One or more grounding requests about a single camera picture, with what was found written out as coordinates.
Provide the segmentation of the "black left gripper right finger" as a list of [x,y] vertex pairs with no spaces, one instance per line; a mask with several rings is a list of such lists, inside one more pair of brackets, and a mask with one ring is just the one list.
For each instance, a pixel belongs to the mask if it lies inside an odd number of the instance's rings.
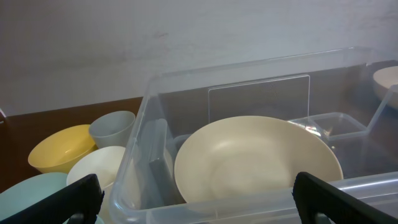
[[337,224],[397,224],[394,218],[324,182],[308,172],[295,178],[292,196],[304,224],[325,223],[319,214]]

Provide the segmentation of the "yellow bowl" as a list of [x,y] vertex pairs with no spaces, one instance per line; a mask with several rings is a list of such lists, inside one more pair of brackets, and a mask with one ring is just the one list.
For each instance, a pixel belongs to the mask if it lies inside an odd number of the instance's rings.
[[89,125],[63,129],[38,143],[28,156],[28,163],[41,173],[69,173],[83,157],[97,150],[89,134]]

